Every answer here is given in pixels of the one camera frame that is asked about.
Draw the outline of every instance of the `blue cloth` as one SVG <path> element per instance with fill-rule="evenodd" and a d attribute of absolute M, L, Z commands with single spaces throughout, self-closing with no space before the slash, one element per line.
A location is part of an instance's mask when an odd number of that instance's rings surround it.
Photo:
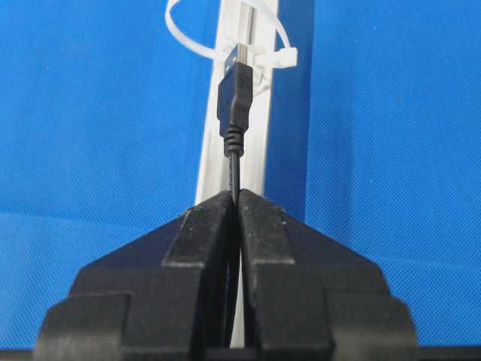
<path fill-rule="evenodd" d="M 378 262 L 421 344 L 481 344 L 481 2 L 317 1 L 313 46 L 288 6 L 310 76 L 276 74 L 266 196 Z"/>
<path fill-rule="evenodd" d="M 83 264 L 194 202 L 212 65 L 165 3 L 0 3 L 0 348 L 34 346 Z M 218 9 L 174 17 L 212 46 Z"/>

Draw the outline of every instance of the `white cable tie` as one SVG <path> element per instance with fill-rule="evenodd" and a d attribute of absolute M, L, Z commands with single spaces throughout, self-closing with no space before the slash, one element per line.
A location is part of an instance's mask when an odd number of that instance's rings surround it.
<path fill-rule="evenodd" d="M 279 33 L 279 36 L 283 42 L 284 48 L 272 52 L 259 54 L 257 51 L 254 54 L 254 65 L 261 67 L 271 68 L 289 68 L 297 65 L 298 51 L 295 47 L 291 47 L 287 32 L 284 29 L 283 24 L 277 18 L 277 15 L 263 2 L 263 0 L 240 0 L 245 4 L 255 8 L 260 14 L 262 14 L 269 23 L 271 23 Z M 165 23 L 171 34 L 186 48 L 190 49 L 194 53 L 200 56 L 210 58 L 212 60 L 223 62 L 227 58 L 229 53 L 228 49 L 223 51 L 217 51 L 209 47 L 205 47 L 196 41 L 182 33 L 172 20 L 171 10 L 180 0 L 168 0 L 165 7 Z"/>

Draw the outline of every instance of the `black plastic connector housing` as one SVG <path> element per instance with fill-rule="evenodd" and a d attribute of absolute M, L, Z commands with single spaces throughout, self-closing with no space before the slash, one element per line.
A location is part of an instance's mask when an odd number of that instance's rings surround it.
<path fill-rule="evenodd" d="M 244 154 L 244 133 L 249 128 L 249 110 L 253 102 L 253 69 L 235 62 L 219 84 L 217 117 L 224 138 L 224 154 Z"/>

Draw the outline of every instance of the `blue backdrop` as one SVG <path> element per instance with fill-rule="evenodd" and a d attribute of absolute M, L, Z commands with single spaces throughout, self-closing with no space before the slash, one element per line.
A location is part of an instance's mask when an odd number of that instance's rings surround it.
<path fill-rule="evenodd" d="M 213 45 L 218 1 L 180 27 Z M 0 347 L 192 205 L 211 64 L 165 1 L 0 3 Z M 266 196 L 379 262 L 422 344 L 481 344 L 481 2 L 281 1 Z"/>
<path fill-rule="evenodd" d="M 194 203 L 212 65 L 165 3 L 0 2 L 0 348 L 32 347 L 83 264 Z M 212 46 L 218 11 L 174 17 Z"/>
<path fill-rule="evenodd" d="M 300 64 L 275 74 L 266 196 L 378 262 L 422 344 L 481 344 L 481 2 L 280 16 Z"/>

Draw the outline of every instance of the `black clamp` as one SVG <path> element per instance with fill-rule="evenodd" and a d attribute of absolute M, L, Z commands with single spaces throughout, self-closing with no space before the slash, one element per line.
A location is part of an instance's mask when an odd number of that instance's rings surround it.
<path fill-rule="evenodd" d="M 218 196 L 84 267 L 41 328 L 38 361 L 416 360 L 380 268 L 249 191 Z M 240 247 L 246 348 L 228 348 Z"/>

